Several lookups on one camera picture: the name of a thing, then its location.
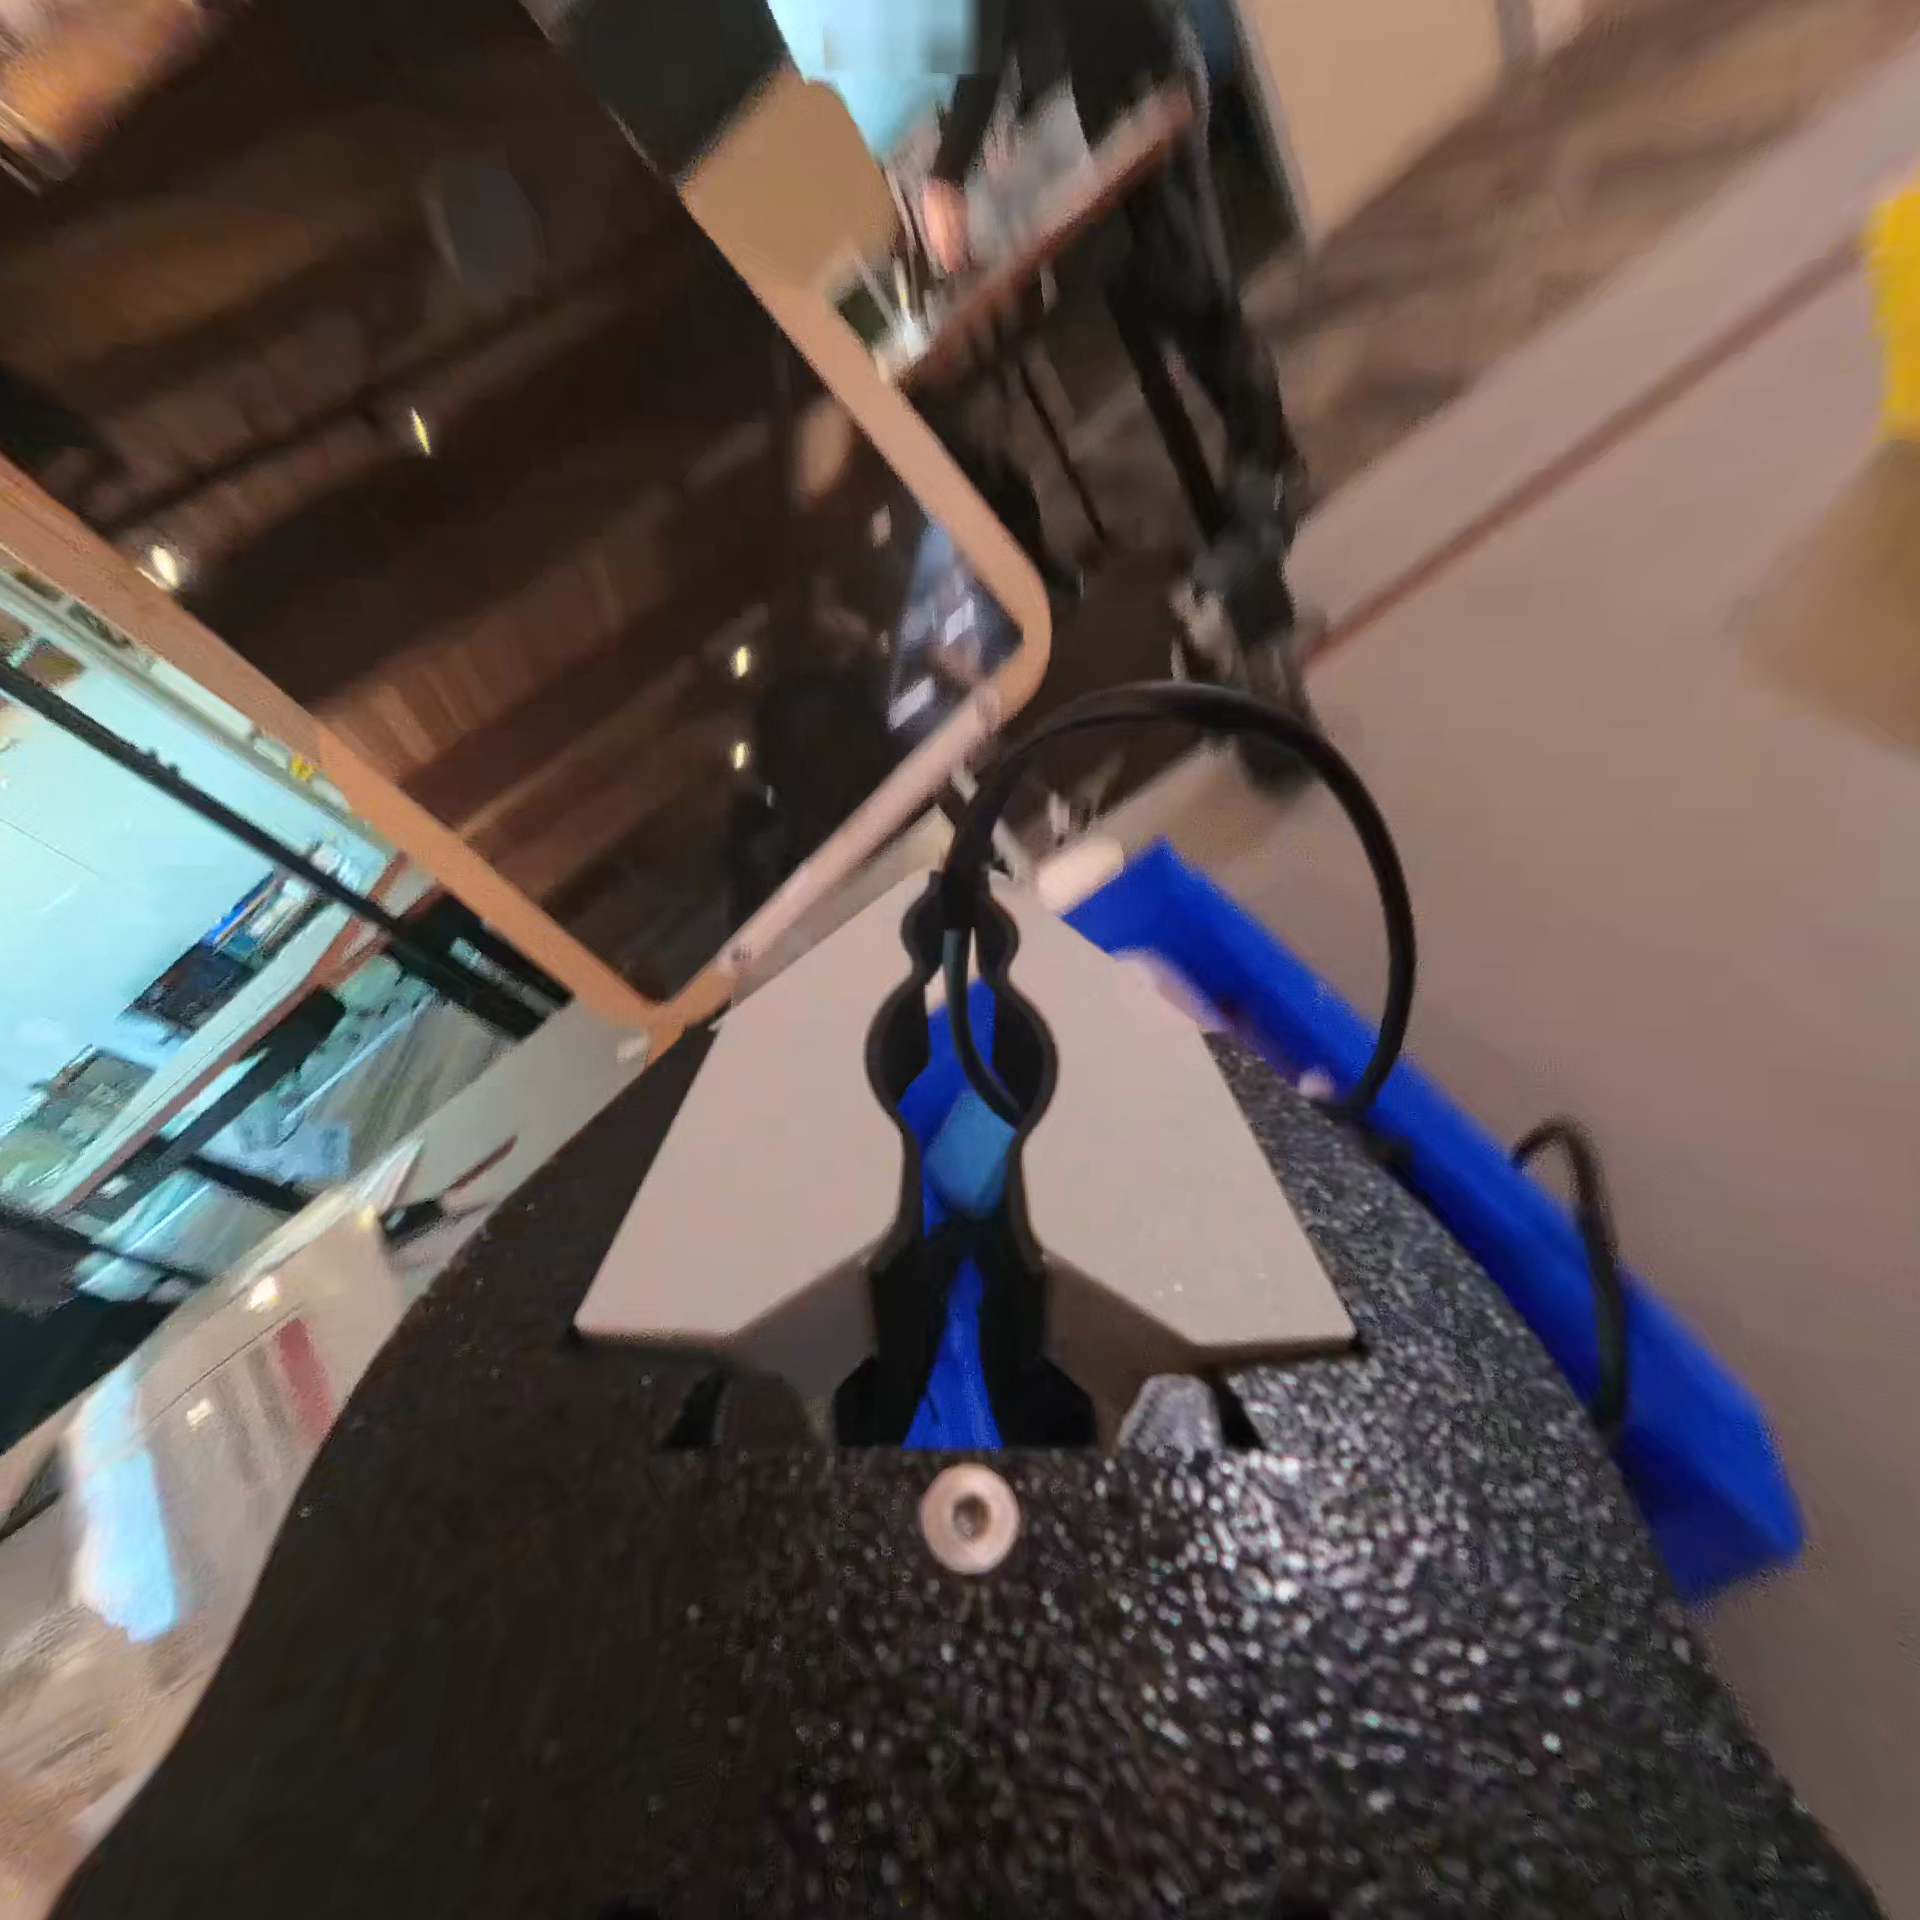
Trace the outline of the wooden topped side table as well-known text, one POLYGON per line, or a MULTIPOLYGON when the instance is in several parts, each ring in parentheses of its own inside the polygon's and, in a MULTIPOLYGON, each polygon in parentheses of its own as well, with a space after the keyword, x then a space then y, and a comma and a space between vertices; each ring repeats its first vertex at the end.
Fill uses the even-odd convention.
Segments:
POLYGON ((1283 546, 1297 534, 1306 459, 1283 412, 1271 357, 1239 312, 1205 106, 1205 69, 1157 87, 994 230, 990 201, 921 177, 921 241, 939 230, 939 208, 962 227, 951 266, 962 288, 939 345, 916 348, 916 412, 1054 595, 1079 595, 1079 577, 1043 534, 1043 500, 994 441, 969 437, 960 392, 962 365, 981 357, 977 334, 1002 330, 1079 257, 1105 286, 1198 534, 1222 544, 1237 523, 1271 528, 1283 546))

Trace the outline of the black battery charger case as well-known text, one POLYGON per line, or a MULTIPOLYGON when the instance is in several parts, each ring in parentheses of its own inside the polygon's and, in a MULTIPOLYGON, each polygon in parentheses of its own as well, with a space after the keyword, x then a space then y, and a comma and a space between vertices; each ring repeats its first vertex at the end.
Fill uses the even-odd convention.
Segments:
POLYGON ((1227 528, 1189 577, 1165 578, 1165 675, 1194 686, 1239 686, 1322 730, 1297 661, 1297 608, 1284 588, 1283 528, 1227 528))

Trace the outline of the light blue block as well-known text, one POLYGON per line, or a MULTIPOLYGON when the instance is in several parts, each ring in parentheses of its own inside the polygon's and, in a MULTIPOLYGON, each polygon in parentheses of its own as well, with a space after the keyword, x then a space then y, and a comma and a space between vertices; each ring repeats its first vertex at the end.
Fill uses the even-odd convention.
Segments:
POLYGON ((951 1216, 994 1216, 1018 1127, 962 1091, 921 1148, 921 1179, 951 1216))

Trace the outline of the yellow plastic bin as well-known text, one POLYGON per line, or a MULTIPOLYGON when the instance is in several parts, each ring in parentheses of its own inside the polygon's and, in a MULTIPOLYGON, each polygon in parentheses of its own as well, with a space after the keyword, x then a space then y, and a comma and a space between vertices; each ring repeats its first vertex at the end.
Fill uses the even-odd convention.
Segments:
POLYGON ((1881 345, 1886 441, 1920 441, 1920 171, 1863 227, 1869 316, 1881 345))

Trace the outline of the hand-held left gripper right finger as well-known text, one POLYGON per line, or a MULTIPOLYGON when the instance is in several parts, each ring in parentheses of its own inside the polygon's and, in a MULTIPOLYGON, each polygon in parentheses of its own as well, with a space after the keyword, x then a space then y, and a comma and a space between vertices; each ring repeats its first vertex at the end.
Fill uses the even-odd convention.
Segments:
POLYGON ((1033 896, 990 896, 977 984, 1018 1110, 981 1228, 994 1407, 1126 1407, 1165 1373, 1359 1345, 1194 1017, 1033 896))

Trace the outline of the blue plastic bin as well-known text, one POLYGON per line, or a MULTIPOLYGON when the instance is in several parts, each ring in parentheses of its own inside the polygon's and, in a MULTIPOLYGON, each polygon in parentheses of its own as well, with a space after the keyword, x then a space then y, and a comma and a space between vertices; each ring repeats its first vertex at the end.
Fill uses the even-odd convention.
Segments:
MULTIPOLYGON (((1198 1006, 1198 1020, 1246 1042, 1269 1070, 1331 1070, 1322 1110, 1480 1258, 1542 1345, 1691 1604, 1792 1567, 1801 1502, 1766 1422, 1741 1376, 1626 1273, 1602 1159, 1580 1124, 1540 1124, 1507 1155, 1422 1070, 1401 1070, 1406 1031, 1366 1031, 1348 995, 1165 848, 1147 848, 1079 903, 1068 932, 1110 955, 1159 966, 1178 987, 1198 1006)), ((867 1042, 873 1091, 908 1143, 903 1206, 873 1270, 873 1292, 880 1386, 886 1400, 916 1393, 916 1411, 886 1411, 886 1430, 903 1423, 903 1448, 942 1451, 1098 1448, 1105 1407, 994 1407, 977 1341, 990 1216, 951 1216, 921 1179, 921 1148, 962 1091, 1018 1127, 990 1070, 994 995, 977 984, 977 932, 951 926, 942 870, 932 870, 921 896, 903 912, 903 955, 908 984, 888 987, 867 1042)), ((1165 1376, 1198 1376, 1214 1411, 1198 1451, 1222 1451, 1227 1422, 1239 1422, 1227 1373, 1165 1376)))

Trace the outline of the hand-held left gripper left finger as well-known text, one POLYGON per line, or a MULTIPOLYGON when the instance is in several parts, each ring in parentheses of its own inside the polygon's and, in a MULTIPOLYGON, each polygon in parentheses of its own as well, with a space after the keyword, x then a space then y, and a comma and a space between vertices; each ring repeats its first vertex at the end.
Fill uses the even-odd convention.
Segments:
POLYGON ((908 979, 888 883, 741 1011, 631 1187, 576 1313, 583 1341, 700 1352, 833 1400, 873 1352, 867 1258, 895 1221, 903 1143, 867 1034, 908 979))

